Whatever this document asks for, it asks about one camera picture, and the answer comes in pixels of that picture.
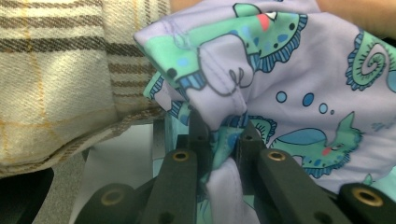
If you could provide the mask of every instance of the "brass insert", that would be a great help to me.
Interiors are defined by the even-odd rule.
[[[380,207],[384,204],[384,201],[382,201],[381,197],[379,197],[377,194],[369,189],[354,188],[352,190],[352,194],[362,203],[368,204],[373,207]]]
[[[105,206],[115,205],[120,203],[125,197],[123,189],[110,189],[103,194],[101,202]]]
[[[189,159],[189,153],[185,151],[179,151],[173,155],[175,161],[186,161]]]
[[[283,161],[286,159],[286,156],[281,152],[272,151],[268,153],[268,158],[270,158],[273,161]]]

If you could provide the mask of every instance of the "red cheek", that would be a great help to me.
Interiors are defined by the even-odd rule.
[[[257,19],[259,19],[262,29],[266,31],[270,26],[270,19],[265,14],[257,15]]]
[[[329,154],[332,151],[331,147],[325,147],[322,151],[322,155],[323,156],[327,156],[327,154]]]

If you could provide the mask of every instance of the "plaid fabric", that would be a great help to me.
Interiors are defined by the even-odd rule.
[[[48,168],[162,114],[132,34],[168,0],[0,1],[0,176]]]

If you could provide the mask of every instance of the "green seahorse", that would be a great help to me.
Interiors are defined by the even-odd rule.
[[[336,136],[330,144],[323,131],[306,128],[279,136],[269,147],[284,150],[293,157],[301,157],[304,170],[314,178],[329,175],[333,169],[339,169],[349,162],[350,152],[357,149],[361,142],[361,131],[352,128],[354,117],[352,112],[339,122]],[[250,120],[262,135],[262,141],[267,144],[276,131],[276,122],[260,116],[250,116]]]
[[[235,35],[245,46],[254,71],[269,73],[276,62],[286,62],[299,47],[306,15],[266,13],[251,4],[235,4],[235,18],[189,30],[186,34],[151,38],[140,48],[175,89],[201,90],[207,83],[200,68],[200,47],[211,40]]]
[[[363,30],[356,36],[354,44],[355,49],[347,59],[346,84],[353,91],[364,91],[383,74],[388,74],[388,87],[396,92],[396,49]]]

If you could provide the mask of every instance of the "green cartoon character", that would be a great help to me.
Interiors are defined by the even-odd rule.
[[[235,4],[233,10],[233,19],[200,26],[187,33],[153,37],[140,48],[173,88],[199,91],[209,85],[217,94],[232,94],[236,87],[248,86],[256,71],[269,73],[276,62],[287,62],[299,47],[301,31],[308,20],[306,15],[262,13],[251,4]],[[215,48],[220,49],[216,51],[217,55],[203,59],[208,46],[213,49],[210,42],[216,40]],[[224,46],[219,44],[224,40],[229,42]],[[230,54],[227,48],[236,46],[242,48],[239,51],[245,55]],[[153,53],[152,49],[166,53]],[[217,60],[227,60],[227,57],[240,57],[236,58],[237,62],[247,64],[250,69],[241,68],[243,65],[227,67],[232,64],[227,62],[216,63]],[[222,78],[233,83],[226,91],[217,90],[222,87],[216,81]]]
[[[354,117],[352,112],[339,122],[336,136],[330,143],[323,131],[307,128],[284,134],[269,147],[302,158],[304,170],[314,178],[329,175],[333,169],[339,169],[349,162],[349,154],[361,142],[362,132],[352,127]],[[276,123],[262,117],[256,117],[252,122],[262,135],[264,143],[268,143],[268,137],[275,132]]]
[[[179,99],[172,100],[167,94],[176,95]],[[189,124],[191,106],[188,102],[184,102],[182,92],[176,92],[169,87],[169,84],[165,82],[163,76],[160,73],[156,73],[150,83],[145,88],[143,95],[150,100],[155,100],[163,109],[166,110],[170,115],[180,120],[184,125]]]
[[[347,58],[346,84],[353,91],[364,91],[385,74],[388,75],[389,89],[396,92],[395,49],[363,30],[356,36],[354,44],[355,49]]]

